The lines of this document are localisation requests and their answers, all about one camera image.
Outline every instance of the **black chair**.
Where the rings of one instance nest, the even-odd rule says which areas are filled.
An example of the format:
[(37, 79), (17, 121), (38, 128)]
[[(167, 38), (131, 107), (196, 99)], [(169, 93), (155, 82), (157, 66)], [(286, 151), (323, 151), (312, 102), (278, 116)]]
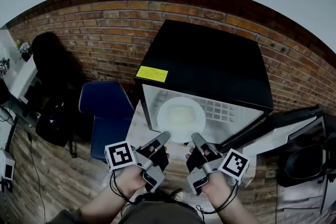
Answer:
[(71, 53), (65, 51), (53, 33), (37, 36), (32, 51), (42, 87), (49, 97), (36, 133), (54, 145), (65, 146), (69, 142), (71, 155), (77, 157), (72, 151), (73, 134), (77, 126), (88, 122), (80, 120), (83, 116), (78, 110), (84, 76)]
[(94, 115), (91, 157), (105, 161), (105, 146), (124, 141), (134, 108), (117, 81), (85, 83), (79, 101), (82, 113)]

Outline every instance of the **black cable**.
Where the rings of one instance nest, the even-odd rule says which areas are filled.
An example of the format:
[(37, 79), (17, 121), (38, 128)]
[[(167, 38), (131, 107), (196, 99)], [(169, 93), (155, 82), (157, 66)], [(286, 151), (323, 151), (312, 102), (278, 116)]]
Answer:
[(127, 207), (127, 206), (130, 206), (131, 204), (126, 204), (120, 211), (120, 216), (122, 217), (122, 213), (124, 212), (124, 209)]
[(2, 116), (0, 116), (0, 122), (7, 122), (8, 124), (10, 124), (9, 122), (8, 122), (8, 120), (9, 120), (9, 118), (11, 117), (11, 114), (10, 114), (10, 111), (11, 111), (11, 97), (9, 97), (9, 99), (8, 99), (8, 109), (9, 109), (9, 115), (8, 115), (8, 119), (7, 120), (5, 120)]
[(46, 207), (44, 206), (44, 202), (43, 202), (43, 199), (42, 199), (40, 177), (39, 177), (39, 175), (38, 175), (38, 172), (37, 172), (37, 169), (36, 169), (36, 166), (35, 166), (35, 163), (34, 163), (34, 159), (33, 159), (33, 154), (32, 154), (32, 149), (31, 149), (32, 144), (33, 144), (33, 142), (32, 142), (32, 137), (31, 137), (31, 135), (30, 135), (29, 133), (27, 133), (27, 135), (28, 135), (28, 139), (29, 139), (29, 141), (30, 141), (30, 156), (31, 156), (31, 158), (32, 158), (31, 161), (32, 161), (32, 163), (33, 163), (35, 172), (36, 172), (36, 174), (37, 174), (37, 179), (38, 179), (38, 193), (40, 194), (40, 198), (41, 198), (42, 205), (43, 205), (43, 211), (44, 211), (44, 223), (45, 223), (45, 222), (46, 222)]
[[(113, 187), (112, 187), (112, 185), (111, 185), (111, 178), (112, 178), (112, 177), (113, 177), (114, 185), (115, 185), (115, 187), (116, 187), (116, 189), (117, 189), (117, 191), (118, 191), (119, 193), (115, 192), (114, 189), (113, 189)], [(118, 187), (118, 185), (117, 185), (117, 181), (115, 180), (115, 171), (112, 172), (112, 174), (111, 174), (111, 178), (110, 178), (110, 188), (111, 188), (111, 190), (112, 190), (115, 194), (117, 194), (119, 197), (123, 198), (123, 199), (124, 199), (126, 202), (128, 202), (129, 204), (136, 205), (136, 203), (130, 201), (130, 200), (125, 196), (125, 194), (122, 193), (122, 191), (121, 191), (120, 188)]]
[(215, 214), (215, 213), (218, 213), (218, 212), (222, 211), (224, 208), (226, 208), (236, 198), (237, 193), (238, 193), (238, 181), (236, 181), (236, 184), (233, 186), (232, 191), (231, 191), (229, 197), (225, 200), (225, 202), (221, 206), (219, 206), (214, 211), (209, 211), (209, 212), (208, 211), (204, 211), (203, 208), (200, 205), (197, 205), (196, 209), (201, 212), (202, 218), (203, 218), (203, 222), (204, 222), (204, 215), (211, 215), (211, 214)]
[(111, 174), (111, 177), (110, 177), (110, 189), (114, 192), (114, 194), (116, 194), (116, 195), (118, 195), (119, 197), (121, 197), (121, 198), (124, 198), (124, 197), (122, 197), (120, 194), (118, 194), (114, 189), (113, 189), (113, 187), (112, 187), (112, 177), (113, 177), (113, 175), (114, 175), (114, 171), (112, 172), (112, 174)]

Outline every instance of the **white desk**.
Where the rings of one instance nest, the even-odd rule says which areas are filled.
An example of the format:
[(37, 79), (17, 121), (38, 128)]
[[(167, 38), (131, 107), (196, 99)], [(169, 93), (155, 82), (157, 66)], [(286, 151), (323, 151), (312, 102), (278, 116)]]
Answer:
[[(4, 75), (4, 81), (8, 90), (15, 98), (27, 103), (28, 100), (24, 95), (37, 73), (33, 57), (31, 56), (28, 62), (20, 59), (14, 65), (12, 62), (9, 64), (9, 70), (7, 74)], [(9, 123), (0, 122), (0, 148), (5, 148), (11, 128), (12, 126)]]
[(4, 76), (4, 80), (9, 92), (15, 98), (27, 103), (28, 101), (24, 95), (28, 91), (28, 88), (36, 74), (36, 65), (34, 63), (33, 56), (31, 56), (27, 62), (20, 59), (19, 62), (16, 63), (16, 70), (10, 66), (8, 73)]

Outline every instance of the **wooden floor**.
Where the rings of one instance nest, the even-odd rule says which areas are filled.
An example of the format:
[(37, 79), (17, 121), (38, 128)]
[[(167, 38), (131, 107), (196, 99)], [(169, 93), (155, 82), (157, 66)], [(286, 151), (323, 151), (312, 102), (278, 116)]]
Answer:
[[(77, 143), (78, 158), (71, 158), (68, 148), (53, 146), (31, 132), (32, 153), (41, 180), (41, 192), (46, 219), (52, 219), (64, 208), (77, 209), (95, 197), (106, 184), (107, 165), (90, 157), (90, 145)], [(16, 129), (10, 152), (16, 161), (13, 193), (0, 194), (0, 216), (7, 223), (43, 223), (43, 206), (38, 194), (37, 175), (30, 157), (30, 142), (25, 131)], [(309, 191), (321, 194), (321, 186), (309, 183), (300, 188), (278, 187), (275, 181), (276, 158), (258, 156), (257, 173), (247, 188), (240, 188), (238, 196), (261, 223), (336, 223), (335, 215), (309, 212), (286, 212), (284, 208), (310, 207), (320, 199), (308, 201), (302, 195)], [(185, 175), (167, 172), (164, 190), (169, 192), (186, 184)], [(185, 202), (192, 206), (204, 204), (204, 196), (187, 194)], [(219, 223), (216, 216), (207, 223)]]

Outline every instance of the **hand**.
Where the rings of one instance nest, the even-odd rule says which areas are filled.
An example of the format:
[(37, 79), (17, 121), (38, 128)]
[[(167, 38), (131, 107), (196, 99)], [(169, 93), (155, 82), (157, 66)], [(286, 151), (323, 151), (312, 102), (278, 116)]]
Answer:
[(141, 172), (142, 168), (131, 165), (125, 167), (116, 177), (117, 185), (126, 197), (131, 198), (138, 189), (146, 185), (147, 182), (143, 179)]
[[(186, 159), (189, 159), (190, 154), (185, 155)], [(222, 172), (213, 172), (209, 174), (209, 181), (201, 187), (202, 191), (207, 195), (209, 201), (218, 208), (223, 202), (230, 196), (231, 188), (227, 184), (227, 181)]]

